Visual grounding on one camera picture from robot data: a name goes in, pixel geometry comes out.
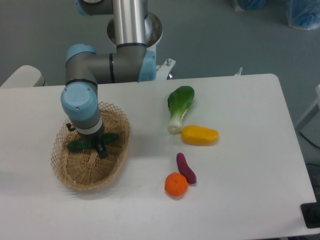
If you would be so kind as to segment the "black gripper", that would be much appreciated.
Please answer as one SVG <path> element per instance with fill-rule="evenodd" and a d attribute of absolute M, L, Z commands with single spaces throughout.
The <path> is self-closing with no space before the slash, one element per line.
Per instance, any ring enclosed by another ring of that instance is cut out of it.
<path fill-rule="evenodd" d="M 102 140 L 105 130 L 104 123 L 102 121 L 99 121 L 93 127 L 86 129 L 75 127 L 73 123 L 67 123 L 66 127 L 70 132 L 76 131 L 81 140 L 92 143 L 100 159 L 106 159 L 109 156 L 106 145 Z"/>

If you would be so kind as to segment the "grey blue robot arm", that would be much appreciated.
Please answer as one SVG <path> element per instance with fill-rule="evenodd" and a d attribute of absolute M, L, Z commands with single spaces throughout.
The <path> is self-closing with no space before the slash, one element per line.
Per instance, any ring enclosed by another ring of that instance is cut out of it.
<path fill-rule="evenodd" d="M 70 131 L 92 143 L 101 159 L 108 157 L 103 143 L 103 118 L 98 106 L 98 85 L 152 81 L 156 77 L 156 54 L 147 49 L 153 24 L 146 0 L 77 0 L 85 16 L 113 15 L 116 52 L 97 54 L 86 44 L 67 51 L 66 83 L 61 104 L 71 120 Z"/>

